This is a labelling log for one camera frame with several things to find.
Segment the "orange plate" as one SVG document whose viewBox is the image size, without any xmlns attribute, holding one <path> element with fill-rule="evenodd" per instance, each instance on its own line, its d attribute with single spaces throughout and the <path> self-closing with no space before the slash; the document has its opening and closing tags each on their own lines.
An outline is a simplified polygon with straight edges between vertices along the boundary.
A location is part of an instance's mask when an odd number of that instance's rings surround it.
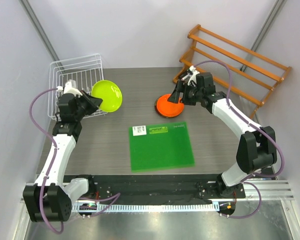
<svg viewBox="0 0 300 240">
<path fill-rule="evenodd" d="M 159 100 L 157 102 L 157 109 L 158 111 L 165 116 L 172 117 L 177 114 L 179 114 L 182 110 L 184 110 L 184 104 L 183 103 L 171 103 L 168 102 L 170 94 L 164 94 L 159 97 Z"/>
</svg>

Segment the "yellow patterned plate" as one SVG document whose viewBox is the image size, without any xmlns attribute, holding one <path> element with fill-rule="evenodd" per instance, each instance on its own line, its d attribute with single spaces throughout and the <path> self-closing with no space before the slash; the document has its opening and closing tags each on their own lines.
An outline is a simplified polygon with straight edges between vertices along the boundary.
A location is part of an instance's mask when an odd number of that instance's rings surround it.
<svg viewBox="0 0 300 240">
<path fill-rule="evenodd" d="M 161 114 L 161 113 L 159 112 L 159 110 L 158 110 L 158 108 L 157 108 L 158 100 L 159 100 L 159 98 L 157 98 L 156 101 L 154 102 L 154 110 L 155 110 L 155 112 L 156 112 L 159 116 L 161 116 L 161 117 L 163 117 L 163 118 L 166 118 L 166 119 L 176 118 L 176 117 L 179 116 L 179 115 L 182 113 L 182 111 L 183 111 L 183 110 L 182 110 L 180 113 L 178 113 L 177 115 L 174 115 L 174 116 L 166 116 L 166 115 L 163 115 L 163 114 Z"/>
</svg>

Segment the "lime green plate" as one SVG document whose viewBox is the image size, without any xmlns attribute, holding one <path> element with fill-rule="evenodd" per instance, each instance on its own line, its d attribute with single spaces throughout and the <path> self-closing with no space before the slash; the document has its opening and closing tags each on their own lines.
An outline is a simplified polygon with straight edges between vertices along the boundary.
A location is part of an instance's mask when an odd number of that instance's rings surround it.
<svg viewBox="0 0 300 240">
<path fill-rule="evenodd" d="M 100 80 L 95 83 L 91 90 L 91 96 L 102 99 L 99 109 L 106 113 L 117 111 L 123 102 L 120 88 L 110 80 Z"/>
</svg>

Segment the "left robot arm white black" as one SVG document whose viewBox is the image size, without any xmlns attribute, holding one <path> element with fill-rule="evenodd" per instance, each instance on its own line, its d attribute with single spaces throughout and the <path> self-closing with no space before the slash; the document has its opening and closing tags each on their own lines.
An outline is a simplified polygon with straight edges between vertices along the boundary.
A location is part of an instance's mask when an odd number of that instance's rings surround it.
<svg viewBox="0 0 300 240">
<path fill-rule="evenodd" d="M 74 202 L 80 197 L 92 199 L 97 192 L 91 175 L 78 175 L 63 185 L 65 170 L 81 130 L 81 120 L 99 109 L 102 99 L 81 90 L 58 97 L 56 123 L 52 133 L 43 133 L 51 140 L 44 167 L 35 183 L 26 185 L 23 199 L 32 222 L 66 222 Z"/>
</svg>

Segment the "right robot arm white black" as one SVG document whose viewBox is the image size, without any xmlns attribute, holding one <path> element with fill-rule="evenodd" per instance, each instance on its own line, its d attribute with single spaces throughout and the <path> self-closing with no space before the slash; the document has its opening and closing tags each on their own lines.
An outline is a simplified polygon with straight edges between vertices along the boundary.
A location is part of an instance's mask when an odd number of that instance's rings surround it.
<svg viewBox="0 0 300 240">
<path fill-rule="evenodd" d="M 178 78 L 168 102 L 194 106 L 199 103 L 222 120 L 239 140 L 236 162 L 216 178 L 216 194 L 228 198 L 239 184 L 277 161 L 275 131 L 245 116 L 222 91 L 216 91 L 209 72 L 185 71 Z"/>
</svg>

